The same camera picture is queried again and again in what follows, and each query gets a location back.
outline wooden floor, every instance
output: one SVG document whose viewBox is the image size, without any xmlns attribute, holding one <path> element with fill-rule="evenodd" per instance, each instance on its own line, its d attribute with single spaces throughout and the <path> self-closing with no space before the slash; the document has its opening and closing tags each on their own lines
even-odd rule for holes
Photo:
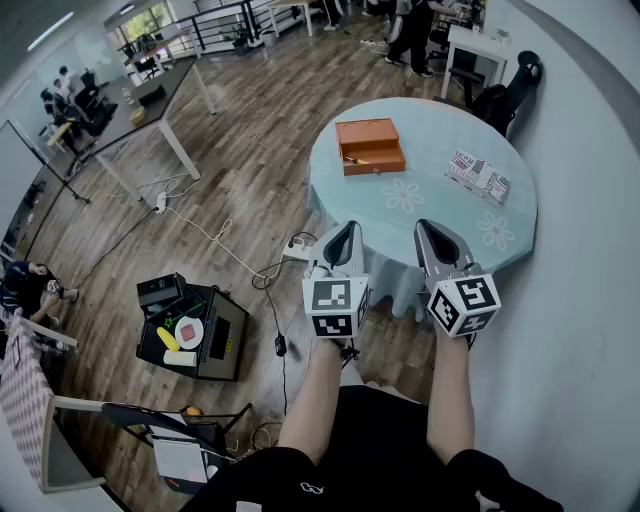
<svg viewBox="0 0 640 512">
<path fill-rule="evenodd" d="M 314 140 L 334 116 L 377 98 L 431 98 L 440 90 L 441 76 L 412 76 L 410 68 L 388 65 L 359 43 L 361 38 L 381 39 L 381 20 L 354 16 L 347 26 L 349 33 L 324 33 L 322 20 L 316 20 L 313 38 L 301 26 L 268 50 L 205 57 L 197 66 L 218 114 L 208 114 L 193 77 L 185 81 L 170 114 L 174 132 L 202 174 L 198 185 L 170 206 L 212 236 L 225 219 L 233 219 L 223 241 L 254 269 L 277 261 L 292 234 L 323 234 L 322 219 L 306 208 L 307 161 Z M 160 133 L 134 140 L 112 157 L 137 183 L 185 172 Z M 182 178 L 176 192 L 191 183 Z M 62 191 L 29 254 L 47 263 L 67 286 L 80 282 L 150 208 L 128 196 L 108 197 L 123 190 L 109 182 L 96 161 L 73 186 L 92 203 L 76 202 Z M 143 194 L 155 203 L 163 188 L 147 187 Z M 302 263 L 289 264 L 272 287 L 289 344 L 290 398 L 312 341 L 303 311 L 302 271 Z M 238 382 L 195 381 L 135 357 L 143 320 L 135 284 L 171 272 L 188 282 L 231 290 L 251 314 Z M 171 212 L 146 219 L 100 264 L 80 297 L 61 316 L 63 331 L 76 337 L 80 348 L 70 358 L 58 393 L 157 410 L 193 404 L 208 414 L 237 411 L 251 401 L 253 411 L 228 435 L 231 447 L 238 439 L 238 455 L 248 448 L 257 424 L 282 418 L 282 360 L 274 354 L 276 330 L 265 294 L 251 287 L 251 275 L 235 260 Z M 357 367 L 365 381 L 392 384 L 428 401 L 433 339 L 412 312 L 393 318 L 388 300 L 383 301 L 369 314 L 358 343 L 362 356 Z M 65 424 L 86 462 L 105 475 L 133 511 L 178 510 L 186 502 L 160 480 L 148 446 L 97 415 L 68 417 Z"/>
</svg>

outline small white device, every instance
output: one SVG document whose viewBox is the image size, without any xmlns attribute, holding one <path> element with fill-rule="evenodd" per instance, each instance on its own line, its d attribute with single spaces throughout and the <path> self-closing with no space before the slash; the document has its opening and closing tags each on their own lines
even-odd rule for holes
<svg viewBox="0 0 640 512">
<path fill-rule="evenodd" d="M 160 215 L 161 213 L 164 213 L 164 211 L 167 209 L 167 193 L 166 192 L 160 192 L 158 194 L 158 200 L 157 200 L 156 206 L 158 207 L 158 209 L 156 210 L 156 213 L 158 215 Z"/>
<path fill-rule="evenodd" d="M 172 364 L 175 366 L 196 366 L 196 358 L 198 354 L 195 352 L 186 352 L 184 350 L 180 350 L 178 352 L 171 352 L 170 350 L 165 351 L 163 361 L 164 364 Z"/>
</svg>

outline checkered cloth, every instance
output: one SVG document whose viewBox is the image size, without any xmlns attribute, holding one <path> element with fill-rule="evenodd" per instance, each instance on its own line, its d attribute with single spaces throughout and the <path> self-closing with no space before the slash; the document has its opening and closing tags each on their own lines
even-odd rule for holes
<svg viewBox="0 0 640 512">
<path fill-rule="evenodd" d="M 0 381 L 0 404 L 24 463 L 43 489 L 44 427 L 54 395 L 31 345 L 33 336 L 21 317 L 12 318 Z"/>
</svg>

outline round table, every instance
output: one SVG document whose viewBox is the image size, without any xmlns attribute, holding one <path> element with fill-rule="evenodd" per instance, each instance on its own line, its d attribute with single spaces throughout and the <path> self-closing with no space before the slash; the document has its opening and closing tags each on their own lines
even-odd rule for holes
<svg viewBox="0 0 640 512">
<path fill-rule="evenodd" d="M 344 176 L 335 123 L 390 117 L 400 136 L 405 172 Z M 496 207 L 445 176 L 456 149 L 487 160 L 511 182 Z M 309 161 L 308 206 L 330 225 L 362 226 L 371 304 L 393 298 L 393 314 L 422 308 L 423 290 L 413 233 L 416 221 L 439 222 L 460 235 L 486 272 L 521 258 L 533 247 L 536 192 L 520 155 L 495 129 L 460 109 L 428 100 L 387 98 L 357 105 L 320 133 Z"/>
</svg>

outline flower pattern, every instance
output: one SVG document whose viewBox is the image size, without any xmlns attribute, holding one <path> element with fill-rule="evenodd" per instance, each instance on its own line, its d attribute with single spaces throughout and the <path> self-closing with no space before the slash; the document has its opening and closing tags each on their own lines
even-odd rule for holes
<svg viewBox="0 0 640 512">
<path fill-rule="evenodd" d="M 387 199 L 387 208 L 397 208 L 398 205 L 406 213 L 413 213 L 414 204 L 424 204 L 424 197 L 417 194 L 420 187 L 417 183 L 404 184 L 401 179 L 394 179 L 392 187 L 382 187 L 381 192 L 386 196 L 391 196 Z"/>
<path fill-rule="evenodd" d="M 506 251 L 507 241 L 515 238 L 513 233 L 507 229 L 507 219 L 504 217 L 496 219 L 491 212 L 485 212 L 484 219 L 476 222 L 479 230 L 486 231 L 482 236 L 482 241 L 486 245 L 495 243 L 498 249 Z"/>
</svg>

